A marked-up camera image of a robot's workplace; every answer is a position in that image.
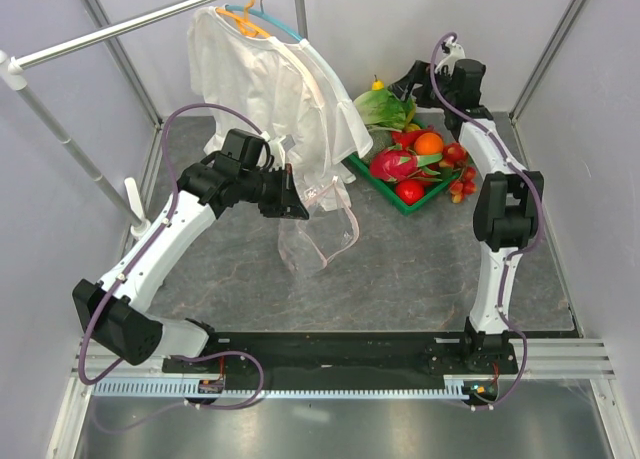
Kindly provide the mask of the green lettuce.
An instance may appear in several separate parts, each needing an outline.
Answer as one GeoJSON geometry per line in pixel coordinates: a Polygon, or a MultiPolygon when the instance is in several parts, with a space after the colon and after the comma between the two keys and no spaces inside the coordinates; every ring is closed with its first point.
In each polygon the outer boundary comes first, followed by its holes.
{"type": "Polygon", "coordinates": [[[369,90],[353,100],[367,127],[403,130],[413,119],[416,105],[412,98],[398,99],[387,89],[369,90]]]}

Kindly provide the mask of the clear pink-dotted zip bag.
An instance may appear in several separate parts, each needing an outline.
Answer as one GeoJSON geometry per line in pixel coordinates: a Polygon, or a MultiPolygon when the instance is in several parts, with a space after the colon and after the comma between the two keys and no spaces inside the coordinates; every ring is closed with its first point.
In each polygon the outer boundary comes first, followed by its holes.
{"type": "Polygon", "coordinates": [[[359,239],[360,227],[341,178],[334,176],[321,188],[303,194],[308,219],[282,219],[278,252],[295,276],[308,277],[324,270],[359,239]]]}

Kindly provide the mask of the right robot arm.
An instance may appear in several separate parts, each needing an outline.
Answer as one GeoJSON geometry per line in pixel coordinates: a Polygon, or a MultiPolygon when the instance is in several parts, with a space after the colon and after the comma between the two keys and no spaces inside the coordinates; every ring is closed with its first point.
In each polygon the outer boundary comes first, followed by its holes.
{"type": "Polygon", "coordinates": [[[473,59],[434,69],[416,61],[390,87],[400,99],[440,109],[445,126],[470,154],[482,178],[473,214],[481,247],[476,299],[455,342],[432,339],[426,347],[433,374],[515,374],[509,305],[521,256],[540,238],[544,178],[529,171],[499,137],[492,114],[481,103],[486,67],[473,59]]]}

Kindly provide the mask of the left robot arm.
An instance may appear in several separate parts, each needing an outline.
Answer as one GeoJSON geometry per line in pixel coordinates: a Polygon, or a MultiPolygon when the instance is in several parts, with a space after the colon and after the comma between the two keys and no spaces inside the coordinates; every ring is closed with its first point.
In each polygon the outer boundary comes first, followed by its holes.
{"type": "Polygon", "coordinates": [[[215,368],[220,350],[204,325],[147,311],[178,260],[227,209],[246,202],[266,218],[308,219],[285,160],[293,145],[290,136],[267,141],[232,129],[221,150],[186,168],[163,212],[119,264],[97,282],[83,279],[74,287],[72,299],[91,339],[133,366],[163,354],[184,355],[198,372],[215,368]]]}

